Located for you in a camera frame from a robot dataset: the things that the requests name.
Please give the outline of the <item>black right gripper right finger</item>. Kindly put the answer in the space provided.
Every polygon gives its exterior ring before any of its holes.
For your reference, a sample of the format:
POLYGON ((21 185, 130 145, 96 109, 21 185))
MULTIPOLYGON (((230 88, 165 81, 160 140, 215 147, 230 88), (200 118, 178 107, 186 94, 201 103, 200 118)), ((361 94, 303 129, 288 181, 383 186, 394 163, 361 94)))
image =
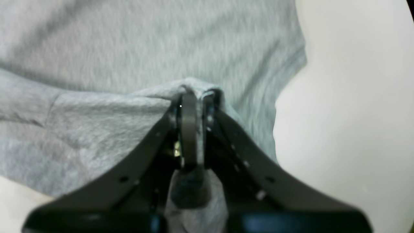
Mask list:
POLYGON ((371 233, 356 207, 294 178, 220 109, 222 92, 202 95, 204 162, 222 183, 228 233, 371 233))

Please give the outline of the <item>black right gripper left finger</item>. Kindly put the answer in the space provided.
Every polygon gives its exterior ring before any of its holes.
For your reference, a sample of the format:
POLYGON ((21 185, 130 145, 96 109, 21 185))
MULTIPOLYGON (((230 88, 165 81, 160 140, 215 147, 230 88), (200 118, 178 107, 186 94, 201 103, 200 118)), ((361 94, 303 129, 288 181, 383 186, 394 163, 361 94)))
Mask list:
POLYGON ((167 233, 164 209, 198 208, 197 98, 185 93, 118 165, 43 205, 24 233, 167 233))

